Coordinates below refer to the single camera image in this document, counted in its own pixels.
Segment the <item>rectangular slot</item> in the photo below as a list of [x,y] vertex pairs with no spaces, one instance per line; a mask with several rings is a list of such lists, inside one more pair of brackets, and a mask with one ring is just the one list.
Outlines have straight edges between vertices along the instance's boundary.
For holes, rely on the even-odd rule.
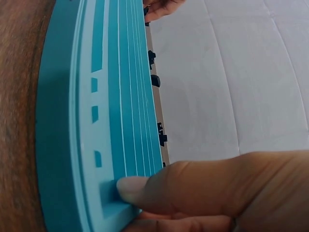
[[96,167],[101,168],[102,167],[102,156],[101,153],[98,151],[95,151],[95,161],[96,161]]
[[98,121],[98,106],[92,106],[91,107],[91,114],[92,114],[92,123],[95,123]]
[[91,92],[95,93],[98,91],[98,79],[91,78]]
[[98,0],[96,2],[92,37],[91,72],[102,69],[104,5],[105,0]]

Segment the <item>hand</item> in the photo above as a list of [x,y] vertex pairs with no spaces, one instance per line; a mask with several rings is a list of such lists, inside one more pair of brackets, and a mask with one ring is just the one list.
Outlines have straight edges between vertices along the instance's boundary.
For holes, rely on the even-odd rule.
[[235,231],[309,229],[309,151],[177,162],[149,179],[123,178],[117,187],[148,212],[125,232],[229,232],[233,218]]
[[143,0],[144,7],[149,6],[145,22],[157,20],[175,12],[185,0]]

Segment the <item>teal plastic object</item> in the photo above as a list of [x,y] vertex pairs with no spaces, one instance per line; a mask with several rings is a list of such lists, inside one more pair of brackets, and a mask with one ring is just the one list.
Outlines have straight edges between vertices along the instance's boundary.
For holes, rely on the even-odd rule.
[[36,108],[49,232],[119,232],[140,212],[116,181],[162,168],[141,0],[58,0]]

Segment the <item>white bedsheet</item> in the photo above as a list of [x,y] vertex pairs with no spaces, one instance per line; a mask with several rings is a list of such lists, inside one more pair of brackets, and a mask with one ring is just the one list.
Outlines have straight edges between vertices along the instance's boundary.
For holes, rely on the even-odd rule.
[[309,149],[309,0],[187,0],[151,30],[171,162]]

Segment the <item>finger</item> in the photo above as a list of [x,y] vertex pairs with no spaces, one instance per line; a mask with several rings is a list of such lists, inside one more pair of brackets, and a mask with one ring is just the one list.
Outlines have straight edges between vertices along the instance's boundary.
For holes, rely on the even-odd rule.
[[233,229],[230,218],[190,217],[180,220],[137,220],[124,232],[229,232]]
[[143,6],[146,7],[159,1],[160,0],[143,0]]
[[177,1],[165,1],[166,3],[162,3],[161,1],[155,2],[150,5],[148,14],[145,16],[145,22],[155,21],[163,16],[170,15],[175,12],[181,5],[181,3]]
[[237,218],[291,156],[251,153],[233,159],[177,162],[151,178],[118,181],[122,198],[155,214]]
[[152,214],[143,211],[139,214],[137,217],[137,220],[141,219],[166,219],[166,220],[175,220],[175,219],[183,219],[183,218],[189,218],[189,215],[183,214],[183,213],[176,213],[173,215],[158,215],[158,214]]

